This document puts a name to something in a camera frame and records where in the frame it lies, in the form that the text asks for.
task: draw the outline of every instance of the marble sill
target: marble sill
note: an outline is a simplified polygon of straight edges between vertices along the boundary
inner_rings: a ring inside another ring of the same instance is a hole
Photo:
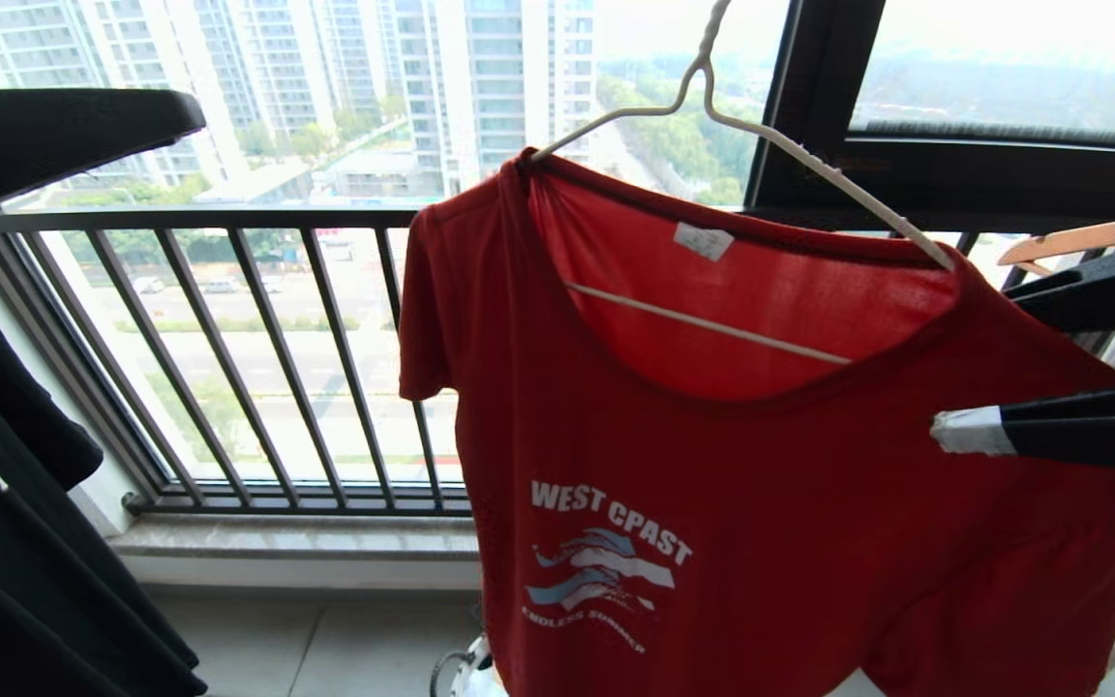
[[[467,519],[145,515],[107,540],[124,556],[478,561]]]

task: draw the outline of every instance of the black t-shirt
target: black t-shirt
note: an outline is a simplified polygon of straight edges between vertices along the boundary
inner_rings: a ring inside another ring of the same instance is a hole
[[[66,495],[100,459],[0,332],[0,697],[205,691],[194,654]]]

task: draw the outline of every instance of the red t-shirt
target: red t-shirt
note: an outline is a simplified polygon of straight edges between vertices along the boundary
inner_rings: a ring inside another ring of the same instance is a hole
[[[526,155],[416,217],[401,393],[458,391],[513,697],[1096,691],[1115,471],[949,455],[946,409],[1115,387],[957,252],[794,229]],[[678,224],[729,231],[724,255]],[[836,365],[563,282],[850,358]]]

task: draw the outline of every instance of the balcony railing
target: balcony railing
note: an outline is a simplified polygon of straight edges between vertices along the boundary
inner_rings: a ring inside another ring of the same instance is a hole
[[[136,477],[128,510],[465,516],[457,397],[397,397],[414,215],[0,215],[0,290]],[[1026,275],[983,244],[1010,235],[937,236],[1004,287]],[[1080,337],[1093,351],[1104,341]]]

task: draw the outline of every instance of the wave graphic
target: wave graphic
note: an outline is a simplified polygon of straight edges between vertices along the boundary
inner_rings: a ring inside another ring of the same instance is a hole
[[[562,551],[558,552],[554,556],[544,556],[537,552],[536,561],[544,569],[549,569],[549,567],[561,564],[563,561],[571,559],[572,555],[583,551],[586,546],[598,546],[601,550],[608,550],[623,556],[634,555],[634,544],[631,543],[630,538],[623,538],[623,535],[601,529],[601,526],[590,526],[583,533],[583,538],[562,542]]]
[[[615,570],[615,572],[626,577],[638,575],[647,579],[647,581],[656,583],[657,585],[663,585],[665,588],[673,587],[673,574],[670,573],[668,569],[662,565],[651,563],[651,561],[638,559],[638,556],[626,559],[626,556],[620,556],[614,554],[614,552],[584,548],[579,553],[571,556],[570,564],[575,567],[575,569],[584,569],[584,567],[605,567],[605,569]]]
[[[525,588],[527,596],[532,597],[532,602],[536,606],[553,606],[561,603],[572,592],[579,591],[579,588],[585,583],[602,583],[602,585],[617,587],[619,585],[619,574],[611,572],[611,570],[589,567],[588,569],[579,569],[579,572],[568,578],[566,581],[558,583],[558,585],[550,585],[549,588],[532,588],[527,585]]]
[[[544,569],[570,561],[575,573],[566,581],[547,588],[524,587],[536,606],[561,604],[566,612],[584,600],[602,599],[628,610],[639,606],[653,610],[650,600],[622,590],[622,577],[638,577],[655,585],[673,588],[673,574],[662,565],[638,559],[631,539],[605,529],[588,529],[581,538],[561,544],[553,556],[536,552]]]

